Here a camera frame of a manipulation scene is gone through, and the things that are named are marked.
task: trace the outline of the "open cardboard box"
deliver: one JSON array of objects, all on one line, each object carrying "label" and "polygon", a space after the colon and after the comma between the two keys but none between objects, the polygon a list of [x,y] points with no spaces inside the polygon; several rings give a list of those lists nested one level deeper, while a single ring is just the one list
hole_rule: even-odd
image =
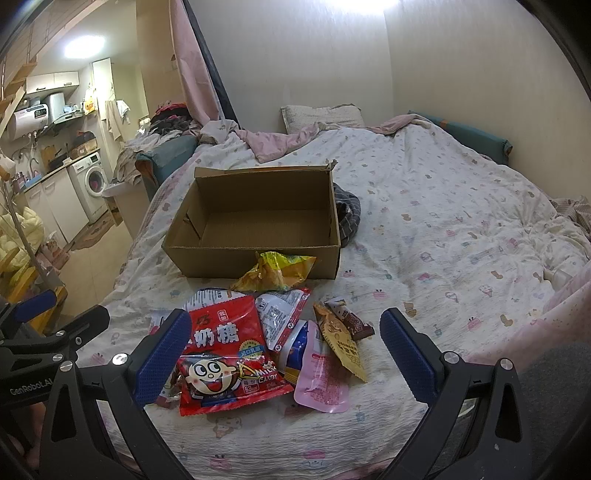
[{"label": "open cardboard box", "polygon": [[308,278],[336,277],[340,239],[331,166],[195,168],[163,248],[187,277],[239,278],[256,253],[316,257]]}]

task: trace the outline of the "ceiling light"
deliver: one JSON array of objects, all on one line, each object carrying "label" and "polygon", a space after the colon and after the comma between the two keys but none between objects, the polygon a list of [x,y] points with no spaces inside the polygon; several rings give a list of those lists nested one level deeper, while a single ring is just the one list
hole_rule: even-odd
[{"label": "ceiling light", "polygon": [[87,59],[100,52],[103,45],[105,45],[103,37],[84,35],[68,43],[64,53],[67,59]]}]

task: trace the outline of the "yellow snack wrapper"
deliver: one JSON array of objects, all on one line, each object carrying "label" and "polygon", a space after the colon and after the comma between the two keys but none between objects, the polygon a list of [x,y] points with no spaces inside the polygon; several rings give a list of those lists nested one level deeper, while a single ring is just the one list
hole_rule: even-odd
[{"label": "yellow snack wrapper", "polygon": [[291,290],[310,273],[316,257],[282,255],[278,252],[260,254],[258,263],[230,285],[231,290]]},{"label": "yellow snack wrapper", "polygon": [[321,303],[314,303],[314,312],[322,336],[339,357],[343,367],[367,383],[367,375],[361,365],[357,344],[351,338],[351,334],[343,322]]}]

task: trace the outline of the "yellow bag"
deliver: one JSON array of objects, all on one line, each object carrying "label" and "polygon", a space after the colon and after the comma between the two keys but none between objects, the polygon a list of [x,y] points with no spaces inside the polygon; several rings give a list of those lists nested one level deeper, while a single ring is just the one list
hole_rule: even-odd
[{"label": "yellow bag", "polygon": [[230,285],[238,291],[287,291],[302,283],[310,273],[316,257],[282,255],[278,252],[260,254],[258,263]]}]

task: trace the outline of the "red candy bag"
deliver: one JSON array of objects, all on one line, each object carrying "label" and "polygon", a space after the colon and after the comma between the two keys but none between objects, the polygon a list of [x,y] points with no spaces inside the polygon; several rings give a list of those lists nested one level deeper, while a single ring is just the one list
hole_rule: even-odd
[{"label": "red candy bag", "polygon": [[189,312],[193,333],[178,368],[181,415],[230,410],[293,391],[269,357],[254,298]]}]

